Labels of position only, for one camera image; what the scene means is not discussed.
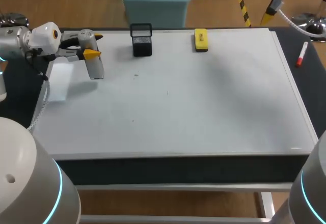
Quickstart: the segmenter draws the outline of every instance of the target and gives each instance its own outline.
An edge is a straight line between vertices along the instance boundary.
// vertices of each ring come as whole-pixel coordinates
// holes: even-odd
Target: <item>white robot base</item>
[[[20,124],[0,118],[0,223],[79,223],[70,179]]]

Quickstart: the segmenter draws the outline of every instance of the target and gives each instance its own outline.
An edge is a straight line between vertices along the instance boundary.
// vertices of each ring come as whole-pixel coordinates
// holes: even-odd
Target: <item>white table surface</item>
[[[84,61],[56,59],[33,135],[54,159],[292,155],[317,136],[276,34],[154,31],[153,55],[132,56],[130,32],[103,31],[103,80]]]

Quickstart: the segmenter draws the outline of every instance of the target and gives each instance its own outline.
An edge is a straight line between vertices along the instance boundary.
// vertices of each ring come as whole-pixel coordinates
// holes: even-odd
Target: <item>yellow black caution tape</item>
[[[251,27],[251,22],[249,20],[249,15],[248,15],[247,8],[245,6],[245,1],[239,0],[239,3],[240,3],[242,15],[243,15],[244,23],[245,23],[246,27]]]

